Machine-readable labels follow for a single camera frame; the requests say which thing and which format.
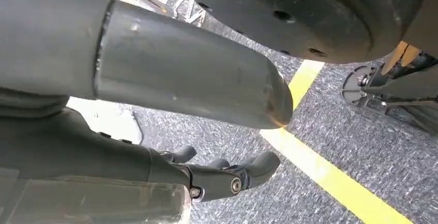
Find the gray carpet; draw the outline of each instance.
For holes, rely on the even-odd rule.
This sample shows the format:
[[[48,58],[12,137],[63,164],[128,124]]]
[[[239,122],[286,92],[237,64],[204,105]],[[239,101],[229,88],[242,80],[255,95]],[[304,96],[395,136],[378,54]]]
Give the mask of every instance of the gray carpet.
[[[271,59],[290,81],[302,60],[286,57],[207,16],[203,28]],[[438,223],[436,139],[411,126],[345,104],[339,87],[358,65],[325,65],[288,130],[415,223]],[[144,146],[197,148],[194,163],[230,162],[272,150],[258,130],[134,107]],[[194,204],[192,223],[357,223],[344,206],[284,157],[274,178],[239,196]]]

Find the yellow line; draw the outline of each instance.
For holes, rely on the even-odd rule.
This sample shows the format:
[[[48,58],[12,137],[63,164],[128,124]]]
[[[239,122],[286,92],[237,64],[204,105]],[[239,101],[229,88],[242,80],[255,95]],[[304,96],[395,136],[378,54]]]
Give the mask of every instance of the yellow line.
[[[298,106],[324,63],[304,61],[289,84]],[[276,150],[365,223],[411,223],[285,129],[261,130]]]

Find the clear plastic cover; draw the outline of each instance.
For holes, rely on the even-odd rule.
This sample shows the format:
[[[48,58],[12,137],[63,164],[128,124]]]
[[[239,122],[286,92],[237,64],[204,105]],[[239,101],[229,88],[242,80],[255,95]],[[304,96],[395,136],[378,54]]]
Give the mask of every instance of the clear plastic cover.
[[[0,169],[0,220],[9,224],[189,223],[191,199],[183,185],[17,175]]]

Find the screw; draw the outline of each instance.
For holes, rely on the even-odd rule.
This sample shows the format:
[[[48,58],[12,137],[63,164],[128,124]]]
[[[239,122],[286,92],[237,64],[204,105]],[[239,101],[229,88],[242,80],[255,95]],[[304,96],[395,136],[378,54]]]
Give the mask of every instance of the screw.
[[[199,197],[201,195],[201,190],[197,188],[191,188],[190,189],[190,196],[193,198]]]
[[[234,178],[231,181],[231,192],[233,194],[238,194],[241,189],[242,189],[242,182],[240,182],[239,178]]]
[[[123,141],[126,144],[132,144],[132,141],[130,140],[120,139],[120,141]]]
[[[365,75],[361,75],[359,77],[356,78],[357,79],[357,85],[362,87],[362,86],[366,86],[368,83],[368,76]]]
[[[109,135],[109,134],[107,134],[107,133],[99,132],[99,134],[100,134],[101,136],[103,136],[103,137],[111,138],[111,135]]]

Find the bolt hole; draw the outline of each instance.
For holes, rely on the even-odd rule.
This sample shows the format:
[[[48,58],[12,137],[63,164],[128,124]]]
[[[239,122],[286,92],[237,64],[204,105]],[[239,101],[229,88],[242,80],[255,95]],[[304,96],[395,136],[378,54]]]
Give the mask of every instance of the bolt hole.
[[[313,48],[309,48],[309,52],[311,52],[312,54],[314,54],[314,55],[316,55],[318,57],[326,57],[327,56],[326,53],[324,53],[324,52],[322,52],[320,50],[317,50],[317,49],[313,49]]]
[[[204,4],[204,3],[198,3],[198,5],[200,6],[200,7],[202,7],[204,10],[206,10],[206,11],[211,11],[211,8],[210,7],[208,7],[206,4]]]
[[[295,19],[284,11],[274,11],[272,13],[275,18],[288,24],[295,23]]]

